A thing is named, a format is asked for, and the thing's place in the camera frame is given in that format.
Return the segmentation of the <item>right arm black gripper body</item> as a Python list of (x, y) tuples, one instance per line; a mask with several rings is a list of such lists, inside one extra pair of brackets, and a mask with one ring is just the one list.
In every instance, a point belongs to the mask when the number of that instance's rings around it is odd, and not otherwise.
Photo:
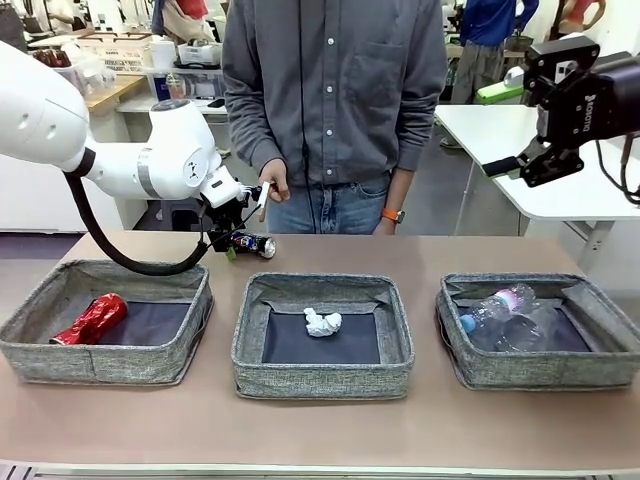
[(581, 146), (639, 130), (639, 58), (628, 56), (576, 70), (542, 97), (536, 137)]

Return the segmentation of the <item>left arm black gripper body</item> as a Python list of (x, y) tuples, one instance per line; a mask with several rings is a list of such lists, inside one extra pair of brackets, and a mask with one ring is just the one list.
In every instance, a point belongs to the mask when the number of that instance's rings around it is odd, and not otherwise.
[(246, 227), (247, 220), (243, 211), (249, 206), (249, 199), (250, 194), (244, 193), (240, 199), (232, 198), (220, 207), (206, 207), (205, 216), (211, 222), (206, 233), (214, 251), (228, 251), (232, 234)]

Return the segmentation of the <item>person's right hand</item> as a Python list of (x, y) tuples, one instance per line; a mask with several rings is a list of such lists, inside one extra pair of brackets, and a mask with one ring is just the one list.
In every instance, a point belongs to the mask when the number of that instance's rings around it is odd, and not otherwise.
[(259, 179), (269, 185), (269, 198), (277, 203), (290, 199), (287, 183), (287, 168), (283, 159), (268, 161), (261, 170)]

